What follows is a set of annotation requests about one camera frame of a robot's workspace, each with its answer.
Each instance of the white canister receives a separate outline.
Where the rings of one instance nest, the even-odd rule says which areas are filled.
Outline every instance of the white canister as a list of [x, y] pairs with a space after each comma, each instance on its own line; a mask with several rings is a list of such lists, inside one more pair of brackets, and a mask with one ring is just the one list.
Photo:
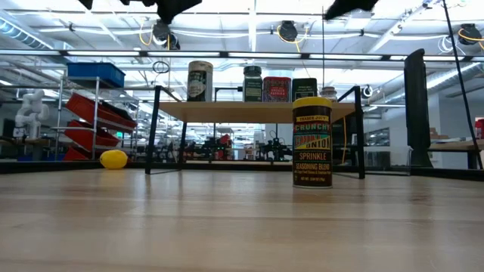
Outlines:
[[187, 101], [212, 101], [213, 65], [206, 61], [188, 64]]

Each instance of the blue bin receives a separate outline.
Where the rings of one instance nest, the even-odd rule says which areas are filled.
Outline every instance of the blue bin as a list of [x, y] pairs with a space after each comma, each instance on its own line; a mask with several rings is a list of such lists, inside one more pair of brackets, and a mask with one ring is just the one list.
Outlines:
[[124, 88], [125, 73], [112, 63], [68, 63], [69, 80], [86, 88], [96, 87], [96, 78], [101, 88]]

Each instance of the wooden tabletop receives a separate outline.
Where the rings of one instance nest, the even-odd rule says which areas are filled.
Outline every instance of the wooden tabletop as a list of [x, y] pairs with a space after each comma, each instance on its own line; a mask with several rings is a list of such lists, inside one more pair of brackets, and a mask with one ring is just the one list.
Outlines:
[[[477, 145], [482, 150], [484, 149], [484, 140], [477, 140]], [[456, 141], [442, 144], [430, 145], [431, 150], [472, 150], [474, 143], [472, 141]]]
[[[292, 103], [162, 102], [160, 110], [183, 122], [284, 124], [293, 122]], [[332, 122], [355, 112], [352, 103], [333, 105]]]
[[0, 271], [482, 272], [484, 183], [144, 169], [0, 175]]

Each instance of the window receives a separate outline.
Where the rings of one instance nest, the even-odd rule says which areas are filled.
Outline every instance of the window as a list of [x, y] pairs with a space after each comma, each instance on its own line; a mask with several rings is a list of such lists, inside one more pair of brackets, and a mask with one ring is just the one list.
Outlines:
[[370, 131], [365, 133], [365, 143], [369, 147], [389, 147], [390, 146], [389, 128], [382, 128], [376, 131]]

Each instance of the yellow jar lid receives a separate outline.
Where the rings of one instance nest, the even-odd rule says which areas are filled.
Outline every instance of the yellow jar lid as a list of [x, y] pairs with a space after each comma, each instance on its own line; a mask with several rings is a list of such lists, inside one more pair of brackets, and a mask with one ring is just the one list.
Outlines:
[[324, 97], [303, 97], [293, 102], [293, 109], [307, 106], [323, 106], [331, 108], [333, 102]]

